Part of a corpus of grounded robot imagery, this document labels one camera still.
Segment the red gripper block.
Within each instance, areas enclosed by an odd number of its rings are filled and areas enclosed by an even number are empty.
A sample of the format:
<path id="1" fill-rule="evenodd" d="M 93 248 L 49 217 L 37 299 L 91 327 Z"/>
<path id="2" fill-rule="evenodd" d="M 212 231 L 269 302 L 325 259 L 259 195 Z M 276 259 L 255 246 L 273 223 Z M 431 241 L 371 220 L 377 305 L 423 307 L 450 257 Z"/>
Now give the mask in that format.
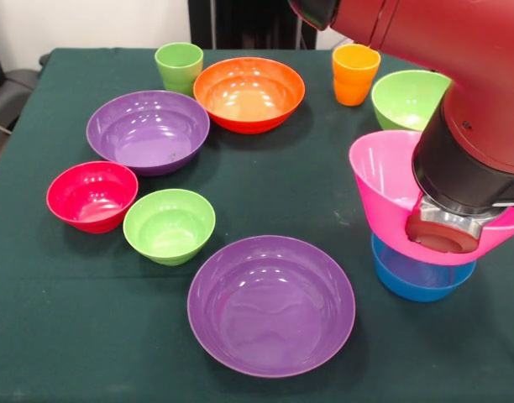
<path id="1" fill-rule="evenodd" d="M 406 220 L 406 235 L 437 252 L 466 254 L 479 246 L 480 224 L 438 208 L 416 210 Z"/>

